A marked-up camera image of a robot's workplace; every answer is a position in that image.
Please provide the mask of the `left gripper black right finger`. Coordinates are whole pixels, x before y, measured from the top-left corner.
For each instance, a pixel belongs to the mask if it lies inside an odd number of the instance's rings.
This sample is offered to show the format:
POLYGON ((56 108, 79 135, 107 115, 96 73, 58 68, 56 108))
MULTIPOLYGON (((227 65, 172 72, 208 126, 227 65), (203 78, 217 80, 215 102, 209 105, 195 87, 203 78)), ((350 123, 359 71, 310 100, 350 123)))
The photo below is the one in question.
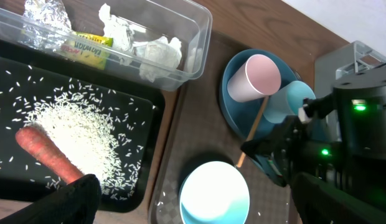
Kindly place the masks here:
POLYGON ((297 174, 289 185, 303 224, 386 223, 385 212, 308 173, 297 174))

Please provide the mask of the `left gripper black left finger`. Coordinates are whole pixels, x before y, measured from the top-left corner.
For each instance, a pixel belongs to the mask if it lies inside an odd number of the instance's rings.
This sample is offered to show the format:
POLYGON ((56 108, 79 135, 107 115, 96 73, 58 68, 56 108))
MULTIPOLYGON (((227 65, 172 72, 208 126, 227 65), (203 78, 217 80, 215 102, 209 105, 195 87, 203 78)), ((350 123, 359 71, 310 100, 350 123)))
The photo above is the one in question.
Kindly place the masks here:
POLYGON ((92 224, 100 200, 99 180, 88 174, 0 219, 0 224, 92 224))

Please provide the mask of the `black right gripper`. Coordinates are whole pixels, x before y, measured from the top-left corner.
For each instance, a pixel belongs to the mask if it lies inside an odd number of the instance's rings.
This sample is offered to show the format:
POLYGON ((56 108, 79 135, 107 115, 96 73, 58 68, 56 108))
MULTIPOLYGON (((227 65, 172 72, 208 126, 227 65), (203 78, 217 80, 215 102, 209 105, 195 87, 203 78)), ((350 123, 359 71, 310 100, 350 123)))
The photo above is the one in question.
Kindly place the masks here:
POLYGON ((276 185, 285 187, 294 175, 306 172, 326 178, 328 168, 340 169, 347 157, 341 142, 312 138, 316 123, 336 109, 332 98, 303 100, 304 121, 298 115, 287 116, 270 134, 242 144, 241 150, 276 185))

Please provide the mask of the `orange carrot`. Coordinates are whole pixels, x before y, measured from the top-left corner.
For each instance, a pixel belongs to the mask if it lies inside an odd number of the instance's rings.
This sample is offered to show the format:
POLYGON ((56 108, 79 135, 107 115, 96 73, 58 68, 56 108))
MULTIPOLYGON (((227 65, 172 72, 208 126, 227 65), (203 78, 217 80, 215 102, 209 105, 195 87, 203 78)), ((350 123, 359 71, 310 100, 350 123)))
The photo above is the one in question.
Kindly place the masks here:
POLYGON ((18 130, 16 142, 23 150, 57 174, 66 184, 70 184, 84 174, 73 165, 65 154, 41 131, 26 126, 18 130))

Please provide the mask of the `pile of white rice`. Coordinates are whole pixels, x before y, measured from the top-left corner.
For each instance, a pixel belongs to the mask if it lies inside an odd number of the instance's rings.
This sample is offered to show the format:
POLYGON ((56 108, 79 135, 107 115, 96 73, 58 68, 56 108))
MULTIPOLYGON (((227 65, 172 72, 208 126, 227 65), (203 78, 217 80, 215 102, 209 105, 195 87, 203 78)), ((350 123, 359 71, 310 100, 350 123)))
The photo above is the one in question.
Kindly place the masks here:
POLYGON ((138 193, 154 110, 136 96, 0 59, 0 176, 60 187, 15 140, 33 126, 80 171, 96 175, 105 198, 129 200, 138 193))

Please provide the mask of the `white napkin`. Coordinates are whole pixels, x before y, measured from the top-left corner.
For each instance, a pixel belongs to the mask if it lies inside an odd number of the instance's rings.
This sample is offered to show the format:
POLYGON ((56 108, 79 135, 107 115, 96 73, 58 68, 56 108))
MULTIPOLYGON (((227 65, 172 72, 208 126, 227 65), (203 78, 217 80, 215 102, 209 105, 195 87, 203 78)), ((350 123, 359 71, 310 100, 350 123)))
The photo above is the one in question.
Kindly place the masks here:
MULTIPOLYGON (((137 56, 169 69, 175 70, 181 62, 182 42, 177 37, 173 37, 170 42, 166 36, 149 42, 135 42, 133 47, 137 56)), ((170 73, 142 63, 139 68, 139 75, 143 80, 154 83, 156 79, 168 77, 170 73)))

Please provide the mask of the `white tissue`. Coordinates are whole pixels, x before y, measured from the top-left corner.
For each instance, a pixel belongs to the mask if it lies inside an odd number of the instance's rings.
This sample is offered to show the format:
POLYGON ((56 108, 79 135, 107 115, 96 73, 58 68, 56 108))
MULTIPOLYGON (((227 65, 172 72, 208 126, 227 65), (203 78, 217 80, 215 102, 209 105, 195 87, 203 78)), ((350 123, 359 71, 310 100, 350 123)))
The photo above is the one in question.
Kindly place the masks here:
POLYGON ((122 52, 132 52, 134 31, 126 19, 110 14, 110 9, 111 7, 104 3, 98 11, 98 17, 104 23, 104 36, 113 39, 113 48, 122 52))

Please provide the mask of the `foil snack wrapper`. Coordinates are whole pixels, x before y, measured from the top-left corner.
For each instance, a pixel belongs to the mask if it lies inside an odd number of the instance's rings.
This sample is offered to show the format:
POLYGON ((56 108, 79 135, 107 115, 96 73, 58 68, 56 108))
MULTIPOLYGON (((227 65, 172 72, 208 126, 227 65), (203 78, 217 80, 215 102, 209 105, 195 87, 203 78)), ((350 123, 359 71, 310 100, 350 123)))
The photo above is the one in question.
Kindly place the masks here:
POLYGON ((53 51, 70 60, 103 70, 109 53, 101 47, 77 40, 90 40, 106 47, 113 39, 84 32, 75 32, 61 0, 26 0, 23 16, 37 22, 24 24, 19 42, 41 51, 53 51))

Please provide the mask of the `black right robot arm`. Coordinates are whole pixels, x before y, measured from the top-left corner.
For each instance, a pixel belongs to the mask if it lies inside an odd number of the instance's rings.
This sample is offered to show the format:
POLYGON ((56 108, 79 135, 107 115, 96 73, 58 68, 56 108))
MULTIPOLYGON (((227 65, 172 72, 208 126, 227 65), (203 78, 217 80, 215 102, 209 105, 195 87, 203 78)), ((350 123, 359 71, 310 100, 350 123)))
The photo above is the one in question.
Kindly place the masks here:
POLYGON ((297 207, 386 216, 386 63, 343 76, 323 98, 303 100, 304 117, 287 116, 242 151, 297 207))

